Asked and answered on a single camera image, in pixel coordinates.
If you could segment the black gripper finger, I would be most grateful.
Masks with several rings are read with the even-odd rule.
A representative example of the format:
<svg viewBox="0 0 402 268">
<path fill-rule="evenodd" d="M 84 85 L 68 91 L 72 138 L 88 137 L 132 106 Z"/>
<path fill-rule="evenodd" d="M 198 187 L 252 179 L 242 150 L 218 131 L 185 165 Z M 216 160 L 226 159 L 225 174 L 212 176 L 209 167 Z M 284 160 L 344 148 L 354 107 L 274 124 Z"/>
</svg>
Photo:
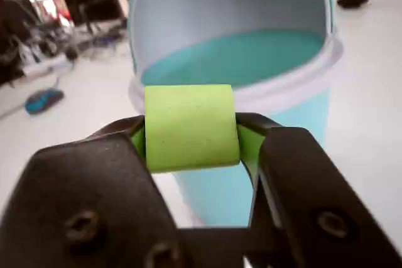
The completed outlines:
<svg viewBox="0 0 402 268">
<path fill-rule="evenodd" d="M 2 267 L 187 267 L 173 217 L 131 140 L 144 117 L 44 148 L 1 219 Z"/>
<path fill-rule="evenodd" d="M 311 133 L 255 113 L 259 179 L 298 267 L 400 267 L 401 256 Z"/>
</svg>

